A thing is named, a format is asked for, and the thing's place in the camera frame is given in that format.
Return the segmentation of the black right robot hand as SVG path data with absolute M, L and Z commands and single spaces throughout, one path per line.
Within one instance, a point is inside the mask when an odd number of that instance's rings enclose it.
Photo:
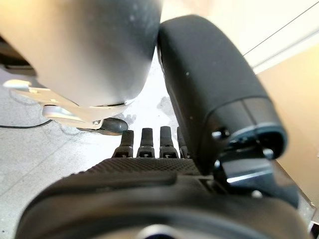
M 51 184 L 25 208 L 17 239 L 309 239 L 298 188 L 276 179 L 288 136 L 257 76 L 229 38 L 197 15 L 161 24 L 159 62 L 178 144 L 150 129 L 133 156 L 113 156 Z

